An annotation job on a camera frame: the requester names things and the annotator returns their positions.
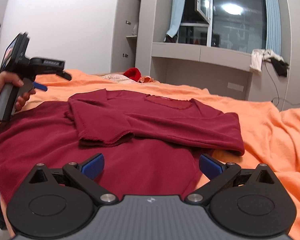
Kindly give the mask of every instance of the ceiling light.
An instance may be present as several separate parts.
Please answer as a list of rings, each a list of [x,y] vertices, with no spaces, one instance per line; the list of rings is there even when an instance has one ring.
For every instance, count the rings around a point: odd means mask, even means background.
[[[227,3],[221,6],[223,10],[225,10],[227,13],[233,14],[233,15],[241,15],[243,12],[243,8],[239,5]]]

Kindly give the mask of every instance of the window sill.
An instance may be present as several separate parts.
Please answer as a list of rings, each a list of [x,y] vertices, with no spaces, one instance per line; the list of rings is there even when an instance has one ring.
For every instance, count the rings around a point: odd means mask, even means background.
[[[175,58],[226,66],[250,72],[251,54],[217,47],[154,42],[152,57]]]

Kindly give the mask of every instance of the power cord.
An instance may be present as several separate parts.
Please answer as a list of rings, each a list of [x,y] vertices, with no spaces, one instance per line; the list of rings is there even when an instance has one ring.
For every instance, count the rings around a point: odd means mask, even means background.
[[[283,102],[286,101],[286,102],[287,102],[289,105],[291,105],[291,106],[298,106],[298,105],[300,105],[300,103],[294,104],[294,103],[291,103],[291,102],[290,102],[289,100],[287,100],[287,99],[284,99],[284,98],[279,97],[278,88],[277,88],[277,86],[276,86],[276,84],[275,84],[275,82],[274,82],[272,76],[270,75],[270,73],[269,73],[269,71],[268,71],[268,68],[267,68],[267,64],[266,64],[266,60],[265,60],[265,52],[266,52],[266,50],[263,52],[263,61],[265,62],[266,70],[267,70],[268,75],[269,75],[269,77],[271,78],[271,80],[272,80],[272,82],[273,82],[273,84],[274,84],[275,90],[277,91],[277,95],[278,95],[277,97],[272,98],[271,103],[273,103],[273,101],[274,101],[275,99],[277,99],[277,100],[278,100],[278,103],[277,103],[276,107],[279,105],[280,100],[282,100]]]

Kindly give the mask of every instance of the maroon shirt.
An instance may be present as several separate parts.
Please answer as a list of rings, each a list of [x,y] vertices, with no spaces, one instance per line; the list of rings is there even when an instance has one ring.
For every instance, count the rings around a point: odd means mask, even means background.
[[[200,179],[198,157],[210,149],[244,153],[237,114],[125,90],[76,94],[0,125],[0,193],[7,203],[36,163],[61,168],[102,153],[105,169],[95,181],[119,198],[184,197]]]

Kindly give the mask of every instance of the orange blanket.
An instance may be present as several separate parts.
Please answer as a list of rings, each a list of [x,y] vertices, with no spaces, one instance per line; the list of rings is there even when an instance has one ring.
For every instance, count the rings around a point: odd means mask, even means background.
[[[225,151],[213,155],[223,162],[236,162],[242,168],[254,169],[259,163],[267,163],[290,193],[297,206],[297,219],[290,236],[300,240],[300,109],[279,112],[270,102],[255,103],[210,95],[208,90],[189,86],[173,86],[160,83],[118,84],[78,70],[69,71],[73,80],[64,81],[54,75],[38,76],[37,82],[49,87],[47,92],[38,91],[23,111],[38,106],[43,101],[66,101],[75,93],[97,89],[131,90],[180,100],[195,98],[204,104],[239,115],[245,154],[234,156]],[[208,179],[202,176],[198,187]]]

